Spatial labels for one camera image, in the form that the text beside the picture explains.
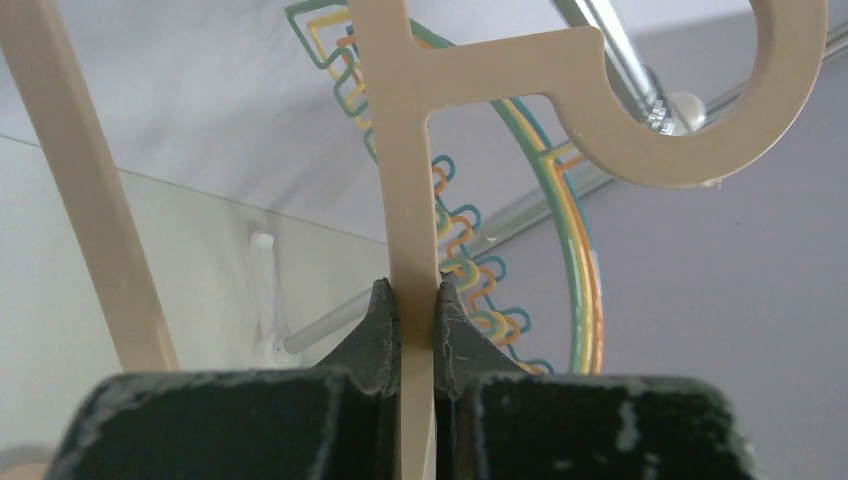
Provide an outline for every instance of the white wall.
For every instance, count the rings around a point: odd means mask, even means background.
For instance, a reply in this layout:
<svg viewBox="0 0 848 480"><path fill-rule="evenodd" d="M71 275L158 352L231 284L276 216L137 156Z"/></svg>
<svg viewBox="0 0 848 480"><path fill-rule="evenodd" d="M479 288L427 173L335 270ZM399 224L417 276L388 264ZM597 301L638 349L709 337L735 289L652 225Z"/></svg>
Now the white wall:
<svg viewBox="0 0 848 480"><path fill-rule="evenodd" d="M584 202L603 277L605 371L714 383L774 479L848 472L846 85L843 57L774 149L720 189L615 182ZM519 352L563 370L568 299L553 225L497 253L510 276L496 300L535 319Z"/></svg>
<svg viewBox="0 0 848 480"><path fill-rule="evenodd" d="M257 317L247 242L255 229L277 238L294 329L387 271L382 244L137 175L121 179L182 368L251 366ZM307 349L306 364L346 331ZM0 139L0 470L31 455L29 447L53 446L83 396L118 371L41 150Z"/></svg>

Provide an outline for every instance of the orange wire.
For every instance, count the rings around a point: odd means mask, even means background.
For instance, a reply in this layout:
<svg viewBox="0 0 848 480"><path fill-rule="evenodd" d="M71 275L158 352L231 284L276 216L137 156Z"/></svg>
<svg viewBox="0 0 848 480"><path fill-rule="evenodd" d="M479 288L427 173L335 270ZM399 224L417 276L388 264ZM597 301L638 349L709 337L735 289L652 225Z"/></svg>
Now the orange wire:
<svg viewBox="0 0 848 480"><path fill-rule="evenodd" d="M353 38L353 35L348 35L346 37L342 37L342 38L336 40L336 46L339 47L339 48L347 47L347 46L353 45L355 42L356 42L356 39ZM345 61L345 65L347 65L349 67L350 62L348 61L347 57L342 55L342 58ZM353 76L353 81L356 82L357 86L359 86L359 84L362 83L362 80L359 78L359 75L356 74L356 70L353 71L352 76Z"/></svg>
<svg viewBox="0 0 848 480"><path fill-rule="evenodd" d="M505 347L515 343L519 338L521 338L521 327L518 326L518 323L510 316L504 315L503 317L506 319L507 325L512 328L512 331L507 333L503 340L498 342L499 347Z"/></svg>
<svg viewBox="0 0 848 480"><path fill-rule="evenodd" d="M483 329L483 330L488 330L488 329L492 328L492 321L489 320L486 317L475 318L474 321L479 322L480 328Z"/></svg>
<svg viewBox="0 0 848 480"><path fill-rule="evenodd" d="M577 165L578 163L583 161L583 159L583 155L578 155L566 163L554 166L554 169L557 173L562 173L565 170L568 170L569 168ZM562 176L560 176L559 179L560 182L565 183L565 180L562 178ZM579 213L580 212L574 212L574 218L578 222L580 239L582 240L584 245L591 245L589 243L589 234L585 226L583 225L583 217L580 216ZM595 329L594 341L592 342L592 350L595 353L592 362L592 373L598 374L601 372L601 367L604 363L604 309L601 303L601 287L600 285L598 285L598 264L596 262L594 249L589 252L588 257L589 261L586 262L586 266L589 270L589 278L593 279L592 283L590 284L590 288L592 289L592 303L594 304L594 315L592 325Z"/></svg>
<svg viewBox="0 0 848 480"><path fill-rule="evenodd" d="M418 42L418 46L423 48L424 50L433 50L433 46L425 42L424 40L421 40L420 38L416 37L415 41Z"/></svg>
<svg viewBox="0 0 848 480"><path fill-rule="evenodd" d="M448 174L442 170L442 167L437 166L433 166L433 173L439 176L439 183L433 187L433 193L435 195L441 195L445 187L448 186Z"/></svg>
<svg viewBox="0 0 848 480"><path fill-rule="evenodd" d="M481 288L480 290L477 290L476 292L474 292L473 294L471 294L468 297L468 303L471 304L471 311L472 312L477 311L477 305L475 305L474 302L478 298L482 297L483 295L488 295L488 294L492 293L492 291L494 291L495 287L498 285L497 280L495 280L495 272L493 272L488 267L479 267L479 270L480 270L480 273L489 277L489 284L486 285L485 287Z"/></svg>
<svg viewBox="0 0 848 480"><path fill-rule="evenodd" d="M451 224L461 223L465 225L465 231L462 232L462 235L454 238L450 242L448 242L447 246L445 246L445 250L447 251L448 258L453 258L453 248L462 245L463 243L471 240L471 234L474 233L471 228L471 222L468 221L467 218L462 215L457 215L455 217L451 217Z"/></svg>
<svg viewBox="0 0 848 480"><path fill-rule="evenodd" d="M568 170L569 168L574 167L575 165L577 165L578 163L580 163L582 161L583 161L583 155L577 155L576 157L572 158L571 160L569 160L565 163L558 163L558 164L554 165L554 171L557 172L557 173L562 173L562 172Z"/></svg>

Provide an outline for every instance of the ceiling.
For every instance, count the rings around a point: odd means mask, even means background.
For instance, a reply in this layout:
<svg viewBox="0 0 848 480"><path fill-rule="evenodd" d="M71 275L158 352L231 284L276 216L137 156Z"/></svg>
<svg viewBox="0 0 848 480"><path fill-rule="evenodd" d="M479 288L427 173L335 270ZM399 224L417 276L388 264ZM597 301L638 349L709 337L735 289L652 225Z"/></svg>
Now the ceiling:
<svg viewBox="0 0 848 480"><path fill-rule="evenodd" d="M384 240L377 171L274 0L60 0L115 161L122 169ZM754 26L745 0L614 2L668 90L710 99L747 78ZM832 2L832 23L848 0ZM411 0L410 14L465 44L563 28L548 0ZM530 99L563 139L552 110ZM0 135L37 143L8 70ZM485 105L437 112L434 153L457 161L456 202L483 214L535 188Z"/></svg>

